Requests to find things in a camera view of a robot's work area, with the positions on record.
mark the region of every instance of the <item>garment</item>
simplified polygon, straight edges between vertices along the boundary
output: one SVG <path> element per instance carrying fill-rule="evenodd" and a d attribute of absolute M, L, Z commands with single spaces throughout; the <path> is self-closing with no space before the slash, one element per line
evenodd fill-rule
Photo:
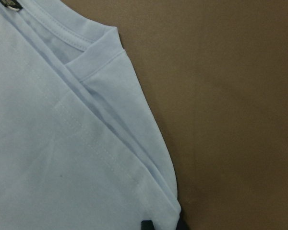
<path fill-rule="evenodd" d="M 166 145 L 118 30 L 0 3 L 0 230 L 176 228 Z"/>

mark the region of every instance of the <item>brown surface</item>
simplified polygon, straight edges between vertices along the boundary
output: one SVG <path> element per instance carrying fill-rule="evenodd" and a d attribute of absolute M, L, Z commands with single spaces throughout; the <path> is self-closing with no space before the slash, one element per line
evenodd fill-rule
<path fill-rule="evenodd" d="M 288 230 L 288 1 L 63 0 L 117 26 L 192 230 Z"/>

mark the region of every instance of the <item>t-shirt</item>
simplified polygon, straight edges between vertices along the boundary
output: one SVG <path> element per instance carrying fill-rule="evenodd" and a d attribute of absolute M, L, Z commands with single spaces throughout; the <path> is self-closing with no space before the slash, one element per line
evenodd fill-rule
<path fill-rule="evenodd" d="M 0 230 L 176 228 L 176 177 L 117 27 L 0 1 Z"/>

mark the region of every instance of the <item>blue fabric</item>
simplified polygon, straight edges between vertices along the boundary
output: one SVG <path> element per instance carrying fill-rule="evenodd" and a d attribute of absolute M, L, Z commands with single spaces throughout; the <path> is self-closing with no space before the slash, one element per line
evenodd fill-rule
<path fill-rule="evenodd" d="M 166 145 L 116 27 L 0 4 L 0 230 L 176 228 Z"/>

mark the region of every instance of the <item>shirt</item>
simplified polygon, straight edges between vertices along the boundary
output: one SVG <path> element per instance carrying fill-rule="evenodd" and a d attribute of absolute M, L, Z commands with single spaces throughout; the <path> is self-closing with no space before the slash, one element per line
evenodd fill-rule
<path fill-rule="evenodd" d="M 0 2 L 0 230 L 174 230 L 173 165 L 117 27 L 18 2 Z"/>

